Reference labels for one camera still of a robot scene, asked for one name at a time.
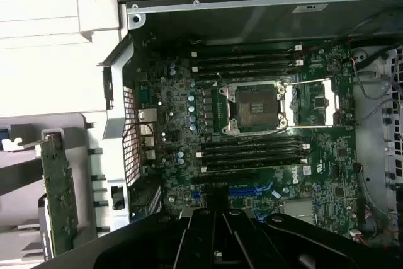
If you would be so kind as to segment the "silver chipset heatsink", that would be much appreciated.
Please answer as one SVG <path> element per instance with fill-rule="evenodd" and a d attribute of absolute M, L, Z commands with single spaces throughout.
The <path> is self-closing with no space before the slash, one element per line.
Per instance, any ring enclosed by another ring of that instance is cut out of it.
<path fill-rule="evenodd" d="M 315 223 L 314 206 L 311 198 L 285 200 L 283 202 L 283 213 L 309 224 Z"/>

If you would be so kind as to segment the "blue expansion slot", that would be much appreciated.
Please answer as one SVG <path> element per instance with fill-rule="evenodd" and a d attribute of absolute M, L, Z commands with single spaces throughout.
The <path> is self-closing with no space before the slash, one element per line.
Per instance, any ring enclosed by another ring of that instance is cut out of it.
<path fill-rule="evenodd" d="M 253 185 L 248 188 L 229 188 L 229 196 L 230 197 L 258 197 L 261 196 L 264 192 L 267 192 L 271 189 L 273 183 L 268 183 L 264 186 Z"/>

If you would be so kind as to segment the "long black expansion slot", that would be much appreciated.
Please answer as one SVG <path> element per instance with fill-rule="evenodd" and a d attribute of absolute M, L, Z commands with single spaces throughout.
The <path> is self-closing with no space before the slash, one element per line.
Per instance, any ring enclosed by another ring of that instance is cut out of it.
<path fill-rule="evenodd" d="M 200 176 L 194 176 L 191 178 L 191 183 L 194 185 L 205 184 L 205 183 L 225 183 L 225 182 L 235 182 L 241 180 L 253 179 L 255 173 L 224 173 L 224 174 L 206 174 Z"/>

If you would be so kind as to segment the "black RAM slot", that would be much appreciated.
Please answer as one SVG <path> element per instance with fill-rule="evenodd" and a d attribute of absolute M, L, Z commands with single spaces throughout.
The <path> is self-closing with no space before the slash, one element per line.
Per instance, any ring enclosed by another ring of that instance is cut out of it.
<path fill-rule="evenodd" d="M 303 50 L 303 45 L 294 45 L 291 47 L 245 47 L 245 46 L 233 46 L 233 47 L 206 47 L 201 49 L 193 49 L 189 51 L 191 57 L 201 57 L 202 54 L 245 54 L 247 52 L 293 52 Z"/>
<path fill-rule="evenodd" d="M 203 160 L 204 165 L 224 164 L 224 163 L 260 163 L 260 162 L 286 162 L 299 161 L 304 157 L 255 157 L 255 158 L 235 158 L 235 159 L 209 159 Z"/>
<path fill-rule="evenodd" d="M 224 156 L 276 156 L 276 155 L 286 155 L 286 154 L 305 154 L 310 152 L 309 149 L 272 149 L 272 150 L 258 150 L 258 151 L 231 151 L 231 152 L 217 152 L 217 153 L 202 153 L 197 152 L 196 158 L 203 158 L 203 157 L 224 157 Z"/>
<path fill-rule="evenodd" d="M 253 67 L 253 68 L 268 68 L 268 67 L 297 67 L 304 65 L 303 60 L 295 61 L 263 61 L 263 62 L 241 62 L 233 64 L 212 64 L 212 65 L 197 65 L 192 66 L 193 69 L 226 69 L 231 67 Z"/>
<path fill-rule="evenodd" d="M 288 54 L 263 54 L 263 55 L 240 55 L 240 56 L 227 56 L 227 57 L 206 57 L 192 59 L 192 62 L 224 62 L 232 60 L 297 60 L 299 56 Z"/>
<path fill-rule="evenodd" d="M 260 77 L 260 76 L 284 76 L 296 74 L 299 69 L 267 69 L 267 70 L 231 70 L 231 71 L 198 71 L 192 76 L 207 79 L 220 74 L 223 77 Z"/>
<path fill-rule="evenodd" d="M 230 147 L 246 147 L 246 146 L 288 146 L 288 145 L 302 145 L 305 144 L 304 140 L 291 139 L 291 140 L 256 140 L 256 141 L 242 141 L 242 142 L 220 142 L 202 144 L 202 149 L 214 148 L 230 148 Z"/>

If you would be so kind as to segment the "green Dell motherboard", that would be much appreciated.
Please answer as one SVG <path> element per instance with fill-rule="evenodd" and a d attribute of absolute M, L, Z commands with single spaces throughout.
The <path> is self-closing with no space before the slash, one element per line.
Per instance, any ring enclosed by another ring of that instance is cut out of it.
<path fill-rule="evenodd" d="M 190 50 L 206 47 L 291 47 L 303 45 L 293 52 L 247 52 L 245 54 L 202 54 L 191 57 Z M 295 60 L 232 60 L 224 62 L 192 62 L 206 57 L 240 55 L 288 54 L 299 56 L 304 65 L 297 67 L 231 67 L 226 69 L 193 69 L 192 66 L 233 64 L 263 61 Z M 248 43 L 207 46 L 201 42 L 172 48 L 159 47 L 136 55 L 133 76 L 137 124 L 132 132 L 139 134 L 142 171 L 154 182 L 161 183 L 161 205 L 171 215 L 198 207 L 230 207 L 252 213 L 264 221 L 274 213 L 283 213 L 283 202 L 311 198 L 314 225 L 349 236 L 360 226 L 358 184 L 354 171 L 356 162 L 355 109 L 353 99 L 352 58 L 344 45 L 322 42 Z M 329 78 L 339 96 L 339 110 L 334 115 L 335 126 L 315 129 L 286 129 L 271 135 L 233 137 L 219 130 L 217 90 L 223 86 L 215 76 L 200 79 L 198 71 L 299 69 L 296 74 L 260 77 L 224 77 L 227 84 L 252 81 L 296 83 Z M 202 149 L 202 144 L 256 140 L 304 140 L 302 145 L 246 146 Z M 258 151 L 272 149 L 309 149 L 297 155 L 224 156 L 196 158 L 197 152 Z M 203 160 L 255 157 L 304 157 L 299 161 L 224 163 L 204 165 Z M 253 179 L 225 183 L 194 185 L 191 178 L 206 174 L 255 173 Z M 273 183 L 258 197 L 230 197 L 229 188 L 248 188 Z"/>

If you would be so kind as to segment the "grey parts rack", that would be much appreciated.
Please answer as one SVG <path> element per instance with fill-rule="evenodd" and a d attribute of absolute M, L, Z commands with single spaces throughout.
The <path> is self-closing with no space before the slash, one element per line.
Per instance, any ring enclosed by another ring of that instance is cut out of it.
<path fill-rule="evenodd" d="M 84 124 L 84 117 L 78 113 L 0 118 L 0 129 L 19 127 L 18 132 L 31 140 L 40 139 L 43 129 L 63 129 L 66 132 L 66 156 L 72 168 L 77 203 L 78 235 L 73 241 L 75 248 L 98 237 Z M 37 180 L 0 195 L 0 230 L 30 219 L 37 220 L 37 202 L 42 193 L 43 181 Z"/>

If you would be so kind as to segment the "CPU socket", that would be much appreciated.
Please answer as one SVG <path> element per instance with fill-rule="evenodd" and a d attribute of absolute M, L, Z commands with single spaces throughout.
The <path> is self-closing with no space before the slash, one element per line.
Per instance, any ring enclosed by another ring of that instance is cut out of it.
<path fill-rule="evenodd" d="M 219 130 L 233 137 L 280 133 L 288 128 L 286 86 L 279 81 L 226 84 L 217 90 Z"/>

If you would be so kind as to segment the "tall silver disk bay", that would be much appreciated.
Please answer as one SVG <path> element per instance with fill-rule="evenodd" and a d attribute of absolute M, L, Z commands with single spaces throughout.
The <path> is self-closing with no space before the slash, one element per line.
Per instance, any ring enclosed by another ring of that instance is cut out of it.
<path fill-rule="evenodd" d="M 353 81 L 359 182 L 380 228 L 397 234 L 403 224 L 403 49 L 384 52 Z"/>

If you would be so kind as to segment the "metal socket cover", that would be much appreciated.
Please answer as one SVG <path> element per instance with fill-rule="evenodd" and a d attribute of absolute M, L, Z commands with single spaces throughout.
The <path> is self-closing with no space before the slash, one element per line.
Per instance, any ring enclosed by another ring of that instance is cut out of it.
<path fill-rule="evenodd" d="M 329 78 L 283 83 L 278 86 L 279 127 L 283 129 L 329 128 L 337 124 L 339 96 Z"/>

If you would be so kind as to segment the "open black PC case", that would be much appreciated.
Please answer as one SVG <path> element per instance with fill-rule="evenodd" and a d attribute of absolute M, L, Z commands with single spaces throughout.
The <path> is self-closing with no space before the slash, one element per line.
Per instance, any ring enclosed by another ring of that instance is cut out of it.
<path fill-rule="evenodd" d="M 207 46 L 248 43 L 322 42 L 344 45 L 353 60 L 352 75 L 384 52 L 403 49 L 403 0 L 117 0 L 123 35 L 101 64 L 106 121 L 99 146 L 95 182 L 97 230 L 115 231 L 164 210 L 161 183 L 142 171 L 137 107 L 133 88 L 137 54 L 194 42 Z M 360 226 L 349 236 L 357 243 L 403 249 L 403 224 L 397 234 L 382 230 L 359 182 Z"/>

